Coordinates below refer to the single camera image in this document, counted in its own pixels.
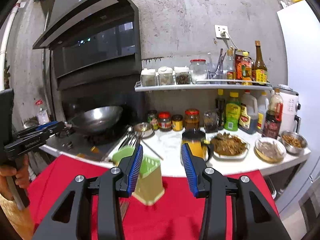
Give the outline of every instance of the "wok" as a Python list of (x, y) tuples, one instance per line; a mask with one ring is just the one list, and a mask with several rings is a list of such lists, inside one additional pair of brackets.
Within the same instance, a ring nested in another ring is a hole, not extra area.
[(84, 134), (101, 133), (119, 121), (122, 110), (120, 106), (95, 108), (77, 115), (70, 123)]

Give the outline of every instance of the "white marble countertop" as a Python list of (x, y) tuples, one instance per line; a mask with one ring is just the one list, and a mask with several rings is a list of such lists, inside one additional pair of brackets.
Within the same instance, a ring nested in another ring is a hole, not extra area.
[[(307, 160), (308, 155), (310, 154), (310, 150), (306, 148), (304, 152), (299, 156), (293, 156), (287, 153), (282, 162), (269, 164), (262, 161), (254, 153), (254, 143), (258, 138), (261, 138), (260, 133), (254, 133), (253, 135), (250, 135), (241, 130), (238, 130), (236, 132), (230, 132), (230, 131), (226, 131), (226, 132), (229, 132), (230, 134), (238, 135), (239, 137), (241, 137), (243, 140), (245, 140), (250, 144), (250, 148), (247, 156), (240, 161), (237, 161), (237, 160), (225, 161), (225, 160), (216, 159), (215, 157), (211, 158), (209, 160), (209, 165), (215, 168), (217, 171), (219, 171), (223, 175), (260, 170), (261, 174), (263, 176), (266, 176), (269, 174), (273, 174), (273, 173), (285, 170), (292, 166), (295, 166), (298, 163), (302, 163), (303, 161)], [(169, 132), (162, 132), (157, 130), (155, 131), (154, 136), (148, 139), (144, 139), (141, 142), (141, 145), (143, 146), (144, 155), (148, 155), (153, 158), (158, 158), (144, 144), (144, 141), (145, 141), (145, 143), (147, 143), (150, 147), (152, 147), (152, 149), (154, 149), (164, 159), (163, 161), (161, 161), (162, 176), (167, 176), (167, 177), (185, 177), (186, 176), (184, 168), (180, 163), (180, 145), (181, 145), (182, 133), (183, 131), (176, 132), (171, 130)], [(207, 138), (211, 138), (214, 134), (215, 133), (210, 133), (210, 134), (207, 134), (206, 136)], [(40, 147), (40, 149), (54, 156), (59, 156), (63, 154), (71, 158), (78, 159), (80, 161), (91, 163), (93, 165), (106, 167), (106, 168), (112, 167), (112, 163), (96, 162), (96, 161), (83, 159), (83, 158), (74, 156), (73, 154), (59, 151), (48, 145), (43, 145)], [(115, 152), (116, 150), (113, 150), (109, 156), (111, 157)]]

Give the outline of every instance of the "gas stove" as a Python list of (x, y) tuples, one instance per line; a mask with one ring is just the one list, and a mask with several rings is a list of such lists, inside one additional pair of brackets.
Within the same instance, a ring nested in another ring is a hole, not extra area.
[(104, 161), (119, 140), (126, 133), (128, 125), (118, 124), (101, 134), (83, 135), (78, 132), (57, 134), (50, 137), (46, 144), (57, 150), (75, 156), (93, 160)]

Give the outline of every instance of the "refrigerator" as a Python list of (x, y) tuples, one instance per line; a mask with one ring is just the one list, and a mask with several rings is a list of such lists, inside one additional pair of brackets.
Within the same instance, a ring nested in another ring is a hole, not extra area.
[(277, 12), (288, 63), (288, 85), (299, 93), (300, 134), (311, 153), (276, 200), (280, 216), (298, 205), (320, 175), (320, 23), (305, 0)]

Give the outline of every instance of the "red cloth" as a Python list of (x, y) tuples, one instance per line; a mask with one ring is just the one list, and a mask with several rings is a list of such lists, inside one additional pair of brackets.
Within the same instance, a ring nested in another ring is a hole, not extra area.
[[(28, 189), (29, 209), (36, 226), (75, 176), (82, 174), (91, 178), (100, 176), (106, 170), (63, 155), (57, 158)], [(230, 177), (239, 178), (242, 175), (250, 177), (277, 213), (276, 205), (261, 173), (253, 171)], [(126, 240), (199, 238), (204, 199), (193, 197), (186, 178), (163, 177), (163, 186), (165, 193), (153, 206), (145, 206), (134, 197), (129, 198), (130, 204), (123, 221)], [(227, 203), (226, 239), (231, 239), (232, 213), (229, 198)], [(92, 203), (92, 239), (97, 239), (97, 197), (94, 197)]]

